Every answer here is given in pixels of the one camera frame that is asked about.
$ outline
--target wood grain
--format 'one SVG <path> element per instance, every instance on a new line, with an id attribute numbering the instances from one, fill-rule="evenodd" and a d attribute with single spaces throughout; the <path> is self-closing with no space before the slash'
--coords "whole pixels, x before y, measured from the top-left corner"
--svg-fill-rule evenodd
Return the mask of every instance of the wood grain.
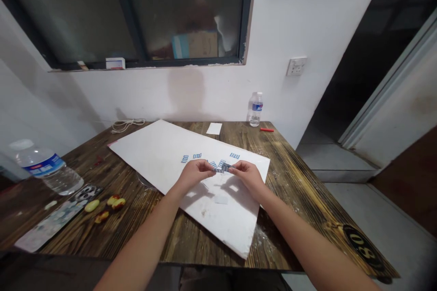
<path id="1" fill-rule="evenodd" d="M 174 124 L 202 135 L 206 135 L 209 127 L 209 122 Z M 98 197 L 101 204 L 90 214 L 78 214 L 40 253 L 108 260 L 115 258 L 162 198 L 158 191 L 146 189 L 139 182 L 136 172 L 107 147 L 107 144 L 144 126 L 131 126 L 125 133 L 117 135 L 106 130 L 64 156 L 67 164 L 86 183 L 104 188 Z M 275 129 L 270 122 L 262 122 L 260 127 Z M 379 252 L 377 253 L 385 268 L 383 271 L 374 270 L 359 256 L 345 237 L 342 227 L 347 224 L 361 234 L 364 233 L 276 129 L 273 133 L 260 132 L 258 128 L 250 127 L 247 122 L 224 122 L 220 135 L 207 136 L 269 157 L 271 162 L 266 184 L 276 195 L 368 275 L 399 277 Z M 103 162 L 95 166 L 99 156 Z M 106 199 L 116 193 L 127 200 L 126 206 L 120 212 L 112 214 L 106 223 L 94 224 L 94 216 L 104 208 Z M 58 205 L 45 211 L 44 206 L 52 200 L 58 200 Z M 36 179 L 26 180 L 2 194 L 0 250 L 11 249 L 18 238 L 65 200 Z M 253 243 L 246 261 L 179 210 L 167 238 L 161 262 L 302 271 L 293 252 L 262 209 L 259 211 Z"/>

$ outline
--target red object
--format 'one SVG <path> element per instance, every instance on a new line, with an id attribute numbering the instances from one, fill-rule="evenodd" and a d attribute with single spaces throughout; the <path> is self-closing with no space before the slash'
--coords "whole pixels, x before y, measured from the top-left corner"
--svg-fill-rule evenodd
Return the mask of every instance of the red object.
<path id="1" fill-rule="evenodd" d="M 94 166 L 99 166 L 102 162 L 103 162 L 102 157 L 100 157 L 99 155 L 97 155 L 97 162 L 95 162 Z"/>

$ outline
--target number sticker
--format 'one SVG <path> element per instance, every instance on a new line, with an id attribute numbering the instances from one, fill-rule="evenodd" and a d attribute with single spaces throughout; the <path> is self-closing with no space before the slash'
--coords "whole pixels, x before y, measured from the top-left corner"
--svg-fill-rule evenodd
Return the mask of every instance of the number sticker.
<path id="1" fill-rule="evenodd" d="M 377 271 L 384 271 L 384 264 L 367 238 L 350 225 L 343 225 L 343 232 L 360 257 Z"/>

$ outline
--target window frame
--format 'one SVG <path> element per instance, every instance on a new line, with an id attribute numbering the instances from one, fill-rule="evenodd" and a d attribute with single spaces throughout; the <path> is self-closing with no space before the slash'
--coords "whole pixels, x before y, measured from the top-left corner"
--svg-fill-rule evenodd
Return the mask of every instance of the window frame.
<path id="1" fill-rule="evenodd" d="M 82 70 L 77 62 L 60 63 L 51 50 L 44 36 L 38 30 L 36 24 L 32 21 L 29 14 L 19 0 L 2 0 L 17 23 L 26 33 L 33 45 L 40 52 L 47 64 L 53 70 L 74 71 Z M 135 13 L 132 0 L 118 0 L 123 11 L 129 36 L 135 47 L 138 60 L 126 60 L 126 68 L 158 68 L 158 67 L 181 67 L 187 65 L 244 65 L 245 52 L 247 49 L 247 40 L 249 32 L 249 19 L 252 0 L 242 0 L 239 40 L 237 45 L 237 55 L 229 57 L 214 58 L 190 58 L 190 59 L 173 59 L 173 60 L 151 60 L 148 56 L 144 42 L 141 26 Z M 106 70 L 106 62 L 85 62 L 90 70 Z"/>

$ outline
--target door frame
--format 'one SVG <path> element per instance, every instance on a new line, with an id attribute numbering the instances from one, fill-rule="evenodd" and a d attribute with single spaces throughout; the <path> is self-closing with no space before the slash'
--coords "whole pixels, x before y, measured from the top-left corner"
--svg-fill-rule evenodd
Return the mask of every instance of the door frame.
<path id="1" fill-rule="evenodd" d="M 338 142 L 344 148 L 351 149 L 355 146 L 382 105 L 412 72 L 413 68 L 435 42 L 437 42 L 437 9 L 425 21 L 342 134 Z"/>

